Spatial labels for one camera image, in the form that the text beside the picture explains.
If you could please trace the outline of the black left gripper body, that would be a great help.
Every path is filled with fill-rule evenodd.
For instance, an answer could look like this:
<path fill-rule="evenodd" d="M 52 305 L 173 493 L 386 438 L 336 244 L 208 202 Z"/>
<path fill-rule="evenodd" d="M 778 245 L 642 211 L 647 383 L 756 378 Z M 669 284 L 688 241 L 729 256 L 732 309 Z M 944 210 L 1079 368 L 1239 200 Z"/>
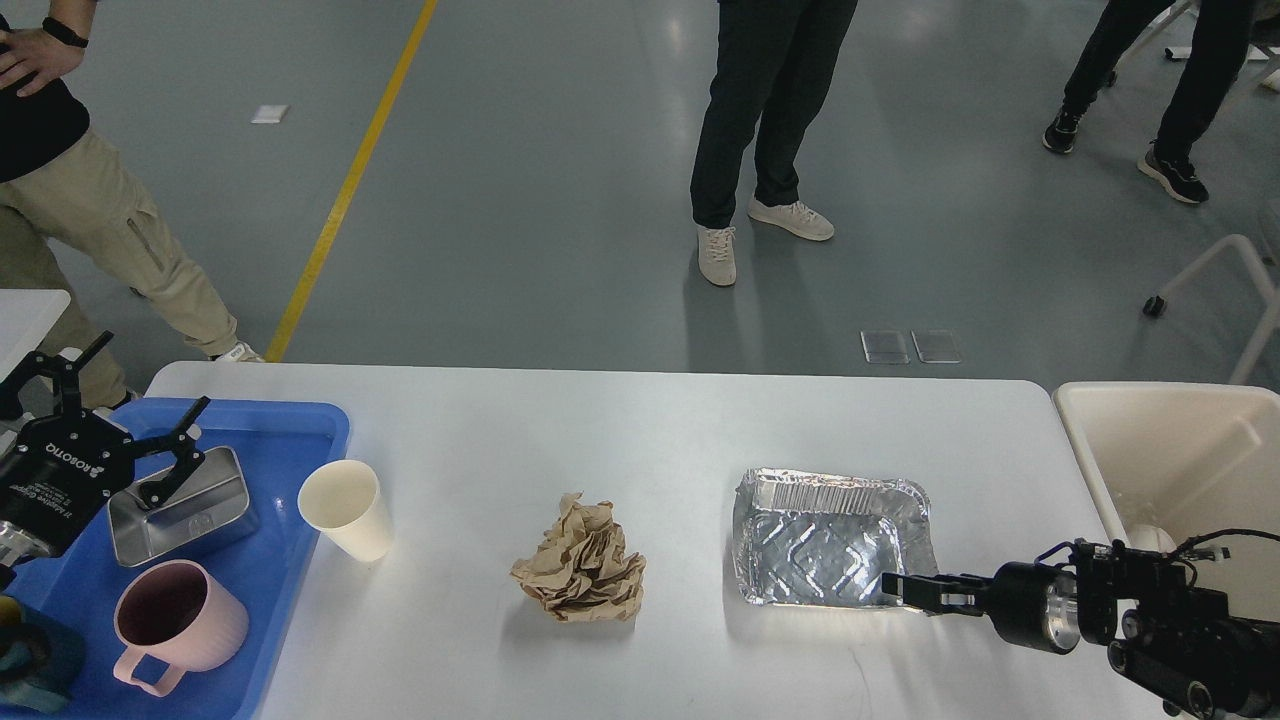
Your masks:
<path fill-rule="evenodd" d="M 27 423 L 3 455 L 3 560 L 63 556 L 133 478 L 122 450 L 133 436 L 86 410 Z"/>

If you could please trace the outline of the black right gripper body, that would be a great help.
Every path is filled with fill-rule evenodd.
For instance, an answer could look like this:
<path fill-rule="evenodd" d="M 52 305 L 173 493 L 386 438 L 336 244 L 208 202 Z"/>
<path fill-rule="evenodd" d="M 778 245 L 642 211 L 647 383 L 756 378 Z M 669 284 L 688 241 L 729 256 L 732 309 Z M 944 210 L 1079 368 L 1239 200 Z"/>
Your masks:
<path fill-rule="evenodd" d="M 986 592 L 986 614 L 1010 644 L 1065 655 L 1082 638 L 1076 578 L 1051 566 L 1002 565 Z"/>

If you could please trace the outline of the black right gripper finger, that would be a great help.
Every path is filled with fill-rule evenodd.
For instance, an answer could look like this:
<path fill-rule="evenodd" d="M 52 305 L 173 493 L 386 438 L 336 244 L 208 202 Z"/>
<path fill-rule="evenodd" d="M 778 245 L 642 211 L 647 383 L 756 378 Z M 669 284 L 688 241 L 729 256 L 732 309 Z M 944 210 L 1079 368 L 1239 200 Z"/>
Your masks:
<path fill-rule="evenodd" d="M 995 579 L 972 574 L 906 575 L 884 571 L 881 591 L 900 600 L 902 606 L 918 609 L 931 616 L 959 614 L 982 618 L 986 596 Z"/>

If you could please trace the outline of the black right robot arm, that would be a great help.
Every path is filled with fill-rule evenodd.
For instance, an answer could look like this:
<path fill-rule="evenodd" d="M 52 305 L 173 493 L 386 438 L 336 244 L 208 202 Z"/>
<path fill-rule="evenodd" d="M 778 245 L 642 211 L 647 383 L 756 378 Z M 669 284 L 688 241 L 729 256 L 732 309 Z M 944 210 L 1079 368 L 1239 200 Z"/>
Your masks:
<path fill-rule="evenodd" d="M 1167 552 L 1062 542 L 1068 560 L 1007 562 L 993 577 L 884 573 L 881 588 L 931 616 L 991 620 L 1007 643 L 1055 655 L 1103 646 L 1111 669 L 1162 700 L 1166 714 L 1275 719 L 1277 624 L 1230 612 L 1226 593 L 1199 585 L 1196 562 L 1226 560 L 1219 533 Z"/>

